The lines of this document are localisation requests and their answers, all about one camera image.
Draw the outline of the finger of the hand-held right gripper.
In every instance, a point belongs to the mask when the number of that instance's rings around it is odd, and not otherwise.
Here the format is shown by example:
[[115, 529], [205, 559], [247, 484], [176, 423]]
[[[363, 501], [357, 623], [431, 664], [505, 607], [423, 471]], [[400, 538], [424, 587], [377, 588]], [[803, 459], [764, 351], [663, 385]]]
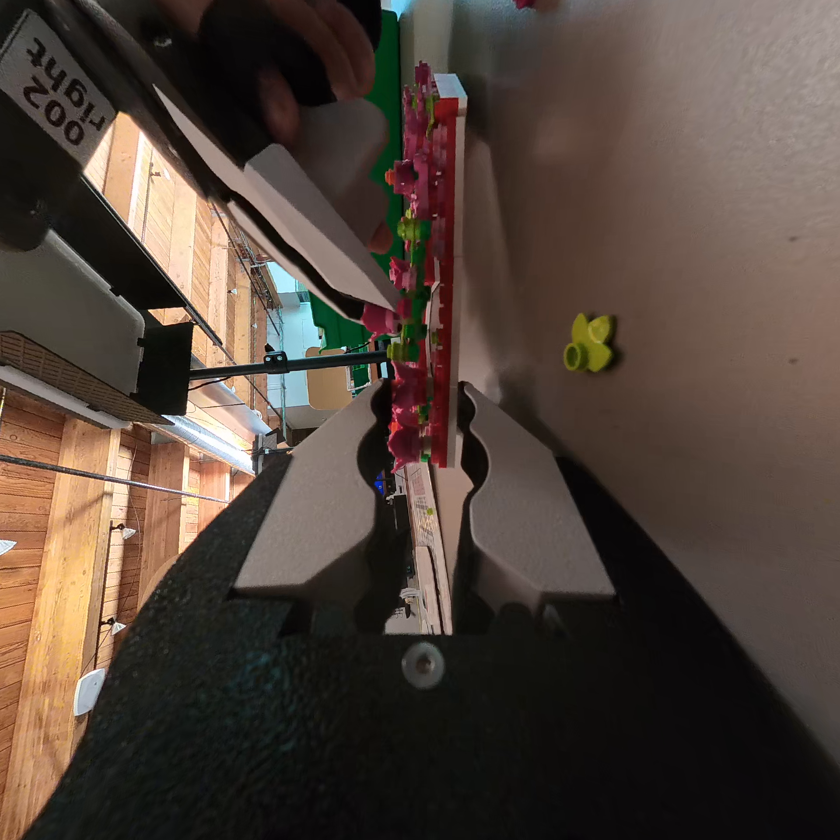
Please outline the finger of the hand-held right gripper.
[[394, 312], [400, 294], [371, 252], [389, 199], [367, 175], [334, 206], [291, 154], [271, 144], [245, 164], [245, 200], [276, 232], [270, 253], [339, 314]]
[[342, 315], [360, 321], [366, 302], [389, 309], [389, 282], [365, 246], [309, 179], [237, 172], [228, 209], [273, 259]]

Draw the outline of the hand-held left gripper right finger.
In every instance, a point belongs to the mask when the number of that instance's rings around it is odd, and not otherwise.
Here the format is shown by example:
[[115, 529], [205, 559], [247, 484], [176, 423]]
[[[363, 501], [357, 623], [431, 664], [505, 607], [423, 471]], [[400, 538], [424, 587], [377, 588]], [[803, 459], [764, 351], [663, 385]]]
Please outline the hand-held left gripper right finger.
[[455, 618], [507, 605], [616, 596], [552, 450], [472, 384], [458, 386], [461, 468], [472, 487], [455, 564]]

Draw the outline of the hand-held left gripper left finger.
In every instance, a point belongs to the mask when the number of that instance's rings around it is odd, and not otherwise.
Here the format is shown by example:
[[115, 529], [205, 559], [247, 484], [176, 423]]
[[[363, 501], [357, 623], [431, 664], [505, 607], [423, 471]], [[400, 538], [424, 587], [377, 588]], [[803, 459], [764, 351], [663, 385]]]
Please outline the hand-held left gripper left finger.
[[407, 543], [375, 488], [391, 463], [391, 417], [391, 383], [378, 382], [295, 447], [235, 595], [336, 607], [360, 632], [385, 630], [401, 601]]

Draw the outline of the red pink lego flower wreath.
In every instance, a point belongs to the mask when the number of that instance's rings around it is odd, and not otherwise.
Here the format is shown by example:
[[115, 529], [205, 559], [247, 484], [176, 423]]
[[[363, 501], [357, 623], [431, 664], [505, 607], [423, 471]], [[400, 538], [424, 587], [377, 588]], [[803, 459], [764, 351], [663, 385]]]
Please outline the red pink lego flower wreath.
[[460, 275], [468, 98], [455, 74], [421, 61], [402, 95], [403, 158], [385, 174], [403, 199], [397, 225], [404, 256], [390, 279], [401, 296], [399, 333], [388, 350], [397, 378], [416, 373], [393, 397], [396, 464], [414, 460], [455, 466], [458, 403]]

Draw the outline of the lime lego leaf piece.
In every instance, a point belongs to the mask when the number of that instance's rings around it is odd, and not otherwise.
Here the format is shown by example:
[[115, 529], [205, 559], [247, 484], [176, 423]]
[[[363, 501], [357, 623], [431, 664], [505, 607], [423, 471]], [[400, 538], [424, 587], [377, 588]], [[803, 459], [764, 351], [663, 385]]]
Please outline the lime lego leaf piece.
[[614, 316], [588, 318], [579, 313], [571, 326], [571, 341], [563, 350], [563, 364], [568, 371], [597, 373], [613, 360], [610, 342], [616, 328]]

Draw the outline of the person's right hand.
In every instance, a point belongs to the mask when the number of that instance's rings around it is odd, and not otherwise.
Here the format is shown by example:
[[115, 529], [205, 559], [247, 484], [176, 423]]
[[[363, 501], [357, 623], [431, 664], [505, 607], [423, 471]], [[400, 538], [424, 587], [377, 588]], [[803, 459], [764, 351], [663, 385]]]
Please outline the person's right hand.
[[[367, 96], [375, 81], [375, 55], [361, 23], [341, 3], [258, 2], [310, 47], [321, 60], [333, 94], [339, 100]], [[287, 79], [275, 65], [259, 71], [255, 92], [260, 121], [269, 137], [289, 150], [300, 130], [300, 109]]]

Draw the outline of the clear plastic bag with sheet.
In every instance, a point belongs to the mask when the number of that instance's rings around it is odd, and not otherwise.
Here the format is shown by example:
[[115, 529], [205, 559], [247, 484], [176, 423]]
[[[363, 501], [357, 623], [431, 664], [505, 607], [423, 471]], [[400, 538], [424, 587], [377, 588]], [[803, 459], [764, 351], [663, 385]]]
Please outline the clear plastic bag with sheet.
[[[427, 463], [409, 464], [396, 471], [395, 479], [406, 498], [411, 526], [415, 571], [408, 589], [415, 593], [421, 631], [451, 635], [452, 596], [432, 473]], [[437, 516], [428, 517], [426, 507], [436, 508]]]

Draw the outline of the black stand pole with clamp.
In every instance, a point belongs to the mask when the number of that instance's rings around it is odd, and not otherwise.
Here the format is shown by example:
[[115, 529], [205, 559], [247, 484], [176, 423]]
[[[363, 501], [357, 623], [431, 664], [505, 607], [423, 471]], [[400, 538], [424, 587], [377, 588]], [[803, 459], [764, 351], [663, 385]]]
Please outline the black stand pole with clamp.
[[189, 382], [225, 381], [238, 376], [286, 375], [299, 371], [320, 371], [333, 368], [347, 368], [362, 365], [381, 364], [389, 361], [385, 350], [364, 353], [339, 353], [290, 359], [285, 352], [268, 353], [261, 362], [233, 364], [189, 371]]

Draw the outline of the small tan board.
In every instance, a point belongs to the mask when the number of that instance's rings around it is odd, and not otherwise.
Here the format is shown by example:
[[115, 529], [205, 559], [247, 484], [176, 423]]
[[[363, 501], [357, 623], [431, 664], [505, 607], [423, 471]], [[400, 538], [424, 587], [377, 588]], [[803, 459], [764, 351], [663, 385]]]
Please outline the small tan board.
[[345, 364], [306, 371], [308, 404], [316, 411], [339, 411], [352, 402], [352, 374]]

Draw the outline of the green storage bin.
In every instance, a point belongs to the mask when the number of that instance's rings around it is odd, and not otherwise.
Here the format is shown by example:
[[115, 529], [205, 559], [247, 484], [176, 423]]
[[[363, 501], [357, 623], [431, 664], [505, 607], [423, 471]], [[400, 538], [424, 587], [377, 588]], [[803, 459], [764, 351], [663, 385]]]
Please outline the green storage bin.
[[[388, 199], [386, 223], [394, 240], [384, 255], [374, 255], [377, 265], [389, 275], [392, 257], [402, 258], [403, 241], [396, 227], [403, 216], [403, 198], [385, 182], [385, 173], [403, 156], [403, 85], [401, 83], [400, 36], [397, 15], [392, 10], [381, 11], [381, 40], [375, 57], [375, 79], [366, 100], [381, 110], [388, 122], [388, 141], [371, 171], [371, 180], [385, 189]], [[371, 335], [363, 325], [341, 317], [316, 297], [310, 300], [314, 324], [323, 332], [322, 354], [332, 350], [366, 349]]]

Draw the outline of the black flat panel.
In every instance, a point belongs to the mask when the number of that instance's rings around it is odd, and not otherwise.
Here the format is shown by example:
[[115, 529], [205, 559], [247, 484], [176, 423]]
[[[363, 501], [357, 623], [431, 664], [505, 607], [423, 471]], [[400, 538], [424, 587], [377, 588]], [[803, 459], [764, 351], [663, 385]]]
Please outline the black flat panel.
[[184, 309], [222, 349], [223, 341], [86, 176], [79, 175], [52, 230], [137, 310]]

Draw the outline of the black mounted box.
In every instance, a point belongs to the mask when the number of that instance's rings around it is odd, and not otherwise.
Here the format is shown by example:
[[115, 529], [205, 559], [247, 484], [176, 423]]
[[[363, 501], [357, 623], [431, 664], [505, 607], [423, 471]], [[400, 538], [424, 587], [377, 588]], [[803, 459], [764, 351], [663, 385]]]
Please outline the black mounted box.
[[159, 325], [145, 330], [135, 402], [158, 415], [186, 413], [190, 385], [194, 324]]

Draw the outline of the thin metal rod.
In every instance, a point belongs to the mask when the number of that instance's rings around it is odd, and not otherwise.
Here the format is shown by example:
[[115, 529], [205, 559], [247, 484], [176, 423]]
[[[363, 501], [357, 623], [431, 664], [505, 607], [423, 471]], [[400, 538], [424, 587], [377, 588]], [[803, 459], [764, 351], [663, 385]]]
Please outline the thin metal rod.
[[62, 476], [71, 476], [85, 480], [96, 480], [102, 483], [109, 483], [121, 487], [131, 487], [136, 489], [155, 491], [164, 494], [174, 495], [178, 497], [191, 498], [200, 501], [215, 502], [226, 505], [230, 502], [228, 499], [219, 497], [210, 497], [201, 493], [191, 492], [189, 490], [169, 488], [165, 486], [157, 486], [148, 482], [137, 481], [133, 479], [125, 479], [118, 476], [109, 476], [90, 472], [83, 469], [74, 469], [62, 465], [51, 465], [44, 462], [31, 460], [28, 458], [20, 458], [11, 455], [1, 455], [1, 463], [11, 466], [18, 466], [27, 469], [37, 469], [40, 471], [48, 471], [50, 473]]

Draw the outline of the grey housing with mesh panel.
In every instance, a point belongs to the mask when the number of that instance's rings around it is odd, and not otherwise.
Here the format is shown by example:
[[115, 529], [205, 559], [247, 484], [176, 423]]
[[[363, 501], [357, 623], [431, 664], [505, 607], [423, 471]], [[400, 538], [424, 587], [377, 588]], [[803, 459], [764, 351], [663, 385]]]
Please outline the grey housing with mesh panel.
[[56, 233], [1, 255], [2, 385], [100, 428], [172, 421], [132, 398], [145, 324]]

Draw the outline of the white ceiling device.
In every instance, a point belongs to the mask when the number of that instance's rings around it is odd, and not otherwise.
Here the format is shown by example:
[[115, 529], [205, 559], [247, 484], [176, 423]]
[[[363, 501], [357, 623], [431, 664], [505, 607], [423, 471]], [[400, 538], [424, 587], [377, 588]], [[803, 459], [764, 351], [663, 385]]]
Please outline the white ceiling device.
[[79, 678], [72, 705], [75, 718], [87, 715], [96, 706], [107, 673], [106, 668], [95, 668]]

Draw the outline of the silver ventilation duct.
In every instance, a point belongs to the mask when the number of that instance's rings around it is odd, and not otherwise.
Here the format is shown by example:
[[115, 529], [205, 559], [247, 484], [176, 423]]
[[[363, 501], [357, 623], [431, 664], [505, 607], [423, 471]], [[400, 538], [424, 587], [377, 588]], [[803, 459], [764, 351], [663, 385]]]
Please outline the silver ventilation duct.
[[256, 438], [270, 433], [260, 412], [219, 380], [200, 382], [188, 397], [185, 415], [162, 414], [163, 420], [155, 424], [159, 430], [253, 476]]

